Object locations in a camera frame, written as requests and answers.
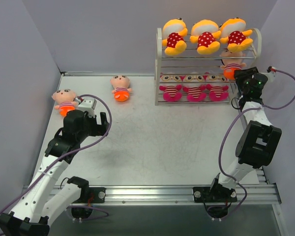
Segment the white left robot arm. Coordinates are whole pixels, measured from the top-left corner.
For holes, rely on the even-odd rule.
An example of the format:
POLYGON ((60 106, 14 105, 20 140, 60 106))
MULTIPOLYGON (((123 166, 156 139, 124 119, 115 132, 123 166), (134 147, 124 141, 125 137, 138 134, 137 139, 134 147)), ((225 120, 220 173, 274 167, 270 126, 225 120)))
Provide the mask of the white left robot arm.
POLYGON ((0 213, 0 229, 5 236, 46 236, 57 217, 74 202, 86 202, 91 195, 89 181, 71 177, 52 198, 56 182, 71 164, 74 156, 90 147, 82 147, 87 137, 105 138, 112 122, 111 111, 96 115, 87 111, 70 111, 63 126, 49 141, 39 169, 28 188, 12 201, 10 212, 0 213))

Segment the pink panda plush back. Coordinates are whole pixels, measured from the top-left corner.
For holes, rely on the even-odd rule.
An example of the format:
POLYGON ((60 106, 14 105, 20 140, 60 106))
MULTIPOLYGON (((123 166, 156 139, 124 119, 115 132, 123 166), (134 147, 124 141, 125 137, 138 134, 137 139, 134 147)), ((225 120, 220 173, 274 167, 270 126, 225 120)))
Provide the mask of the pink panda plush back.
POLYGON ((167 86, 160 85, 159 89, 163 92, 163 99, 166 102, 177 102, 182 98, 182 77, 179 75, 165 75, 160 73, 160 80, 163 82, 177 82, 177 84, 170 84, 167 86))

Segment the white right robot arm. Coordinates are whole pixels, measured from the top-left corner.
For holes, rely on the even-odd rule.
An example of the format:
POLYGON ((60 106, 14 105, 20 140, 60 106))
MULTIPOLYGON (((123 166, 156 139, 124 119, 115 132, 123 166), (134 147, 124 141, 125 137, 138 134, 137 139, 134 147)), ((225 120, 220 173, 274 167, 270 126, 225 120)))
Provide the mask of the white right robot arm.
POLYGON ((246 121, 246 128, 236 146, 236 157, 227 170, 221 171, 210 187, 193 188, 195 202, 236 202, 235 188, 238 182, 272 161, 282 130, 268 120, 261 95, 266 83, 273 81, 275 75, 276 69, 272 66, 266 73, 260 73, 256 67, 235 71, 238 110, 246 121))

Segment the pink panda plush front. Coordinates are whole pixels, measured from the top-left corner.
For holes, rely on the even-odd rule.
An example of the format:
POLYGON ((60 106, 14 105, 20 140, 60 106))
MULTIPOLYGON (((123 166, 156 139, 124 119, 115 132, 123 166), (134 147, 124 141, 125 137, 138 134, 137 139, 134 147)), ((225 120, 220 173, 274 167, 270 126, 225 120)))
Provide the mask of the pink panda plush front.
POLYGON ((205 72, 204 79, 208 82, 206 89, 208 90, 209 99, 212 102, 225 101, 228 98, 229 86, 222 85, 222 82, 227 82, 228 79, 223 75, 205 72))

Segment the peach doll plush back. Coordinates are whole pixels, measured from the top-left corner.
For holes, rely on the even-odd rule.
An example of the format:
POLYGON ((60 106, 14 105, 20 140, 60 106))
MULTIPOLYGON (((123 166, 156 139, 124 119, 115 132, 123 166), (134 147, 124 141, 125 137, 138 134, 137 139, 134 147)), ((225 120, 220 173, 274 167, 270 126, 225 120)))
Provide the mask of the peach doll plush back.
POLYGON ((112 94, 117 102, 125 102, 130 98, 132 88, 130 79, 125 75, 115 75, 110 80, 113 87, 112 94))

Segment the pink panda plush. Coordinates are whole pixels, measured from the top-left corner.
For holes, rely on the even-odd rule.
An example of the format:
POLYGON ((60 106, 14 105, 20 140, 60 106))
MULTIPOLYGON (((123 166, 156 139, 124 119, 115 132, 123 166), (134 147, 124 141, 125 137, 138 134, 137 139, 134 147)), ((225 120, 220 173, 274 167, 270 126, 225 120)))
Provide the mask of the pink panda plush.
POLYGON ((165 75, 160 73, 160 80, 163 82, 177 82, 177 84, 170 84, 167 86, 160 85, 159 89, 163 92, 163 99, 166 102, 177 102, 182 98, 182 77, 179 75, 165 75))
POLYGON ((206 86, 204 82, 206 77, 198 74, 189 74, 181 76, 183 82, 182 89, 186 93, 188 102, 198 103, 205 100, 207 94, 205 93, 206 86))
POLYGON ((223 75, 205 72, 204 79, 208 82, 206 89, 208 90, 209 99, 212 102, 225 101, 228 98, 229 86, 222 85, 222 82, 227 82, 228 79, 223 75))

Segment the yellow plush red dotted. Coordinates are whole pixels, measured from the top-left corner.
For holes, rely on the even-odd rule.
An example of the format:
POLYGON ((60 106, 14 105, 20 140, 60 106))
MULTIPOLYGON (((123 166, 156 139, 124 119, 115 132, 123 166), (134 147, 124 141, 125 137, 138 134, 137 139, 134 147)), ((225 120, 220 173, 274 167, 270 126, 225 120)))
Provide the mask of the yellow plush red dotted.
POLYGON ((198 54, 210 55, 219 50, 220 36, 219 26, 212 20, 204 19, 193 25, 189 40, 197 44, 198 54))
POLYGON ((188 29, 182 18, 169 20, 162 29, 162 46, 167 56, 177 56, 183 53, 187 47, 184 37, 188 29))
POLYGON ((253 39, 250 35, 251 29, 246 29, 246 22, 241 18, 230 18, 219 26, 221 31, 220 42, 227 44, 227 50, 231 53, 237 53, 248 49, 253 39))

